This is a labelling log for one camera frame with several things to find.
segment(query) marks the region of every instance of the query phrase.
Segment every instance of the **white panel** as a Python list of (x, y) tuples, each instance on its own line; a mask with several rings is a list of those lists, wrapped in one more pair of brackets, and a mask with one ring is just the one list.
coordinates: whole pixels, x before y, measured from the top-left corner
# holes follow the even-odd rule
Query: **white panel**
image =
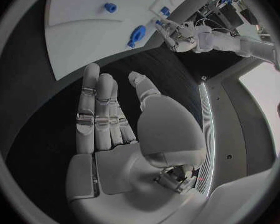
[[(132, 31), (146, 26), (135, 48), (155, 33), (153, 19), (166, 6), (173, 12), (185, 0), (48, 0), (45, 36), (56, 79), (98, 59), (124, 52)], [(109, 13), (105, 3), (117, 11)]]
[(277, 106), (280, 102), (280, 72), (274, 65), (263, 62), (239, 78), (259, 105), (271, 131), (275, 153), (280, 150), (280, 118)]

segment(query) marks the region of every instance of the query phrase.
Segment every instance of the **white robotic arm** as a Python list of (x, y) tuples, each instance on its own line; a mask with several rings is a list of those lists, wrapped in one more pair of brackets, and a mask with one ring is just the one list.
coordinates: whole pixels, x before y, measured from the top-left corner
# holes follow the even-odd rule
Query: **white robotic arm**
[(232, 37), (213, 31), (206, 25), (194, 26), (192, 22), (177, 24), (167, 19), (161, 19), (156, 22), (155, 26), (174, 52), (193, 50), (201, 53), (212, 49), (233, 51), (239, 56), (252, 56), (276, 64), (275, 48), (272, 43), (242, 36)]

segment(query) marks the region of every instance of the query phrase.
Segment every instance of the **dark floor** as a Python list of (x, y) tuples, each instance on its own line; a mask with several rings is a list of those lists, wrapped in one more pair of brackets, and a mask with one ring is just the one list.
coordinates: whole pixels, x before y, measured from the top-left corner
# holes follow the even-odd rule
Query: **dark floor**
[[(101, 69), (118, 81), (119, 102), (134, 131), (140, 104), (128, 81), (132, 70), (151, 78), (163, 94), (187, 107), (201, 125), (197, 83), (175, 54), (160, 47)], [(72, 83), (35, 113), (19, 133), (7, 159), (25, 193), (47, 214), (66, 224), (76, 223), (66, 202), (65, 177), (75, 154), (75, 117), (81, 84), (81, 79)]]

